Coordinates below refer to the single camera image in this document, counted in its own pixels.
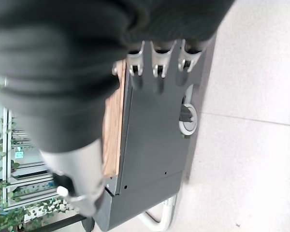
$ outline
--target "wooden board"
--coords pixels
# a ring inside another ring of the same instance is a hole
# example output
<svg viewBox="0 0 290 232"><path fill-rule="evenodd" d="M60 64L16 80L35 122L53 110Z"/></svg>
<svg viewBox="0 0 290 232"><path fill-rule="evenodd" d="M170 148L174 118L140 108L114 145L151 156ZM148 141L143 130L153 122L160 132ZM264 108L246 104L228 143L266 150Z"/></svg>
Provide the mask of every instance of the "wooden board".
<svg viewBox="0 0 290 232"><path fill-rule="evenodd" d="M122 116L125 91L126 62L117 62L120 87L105 101L102 129L103 170L105 177L118 175L121 143Z"/></svg>

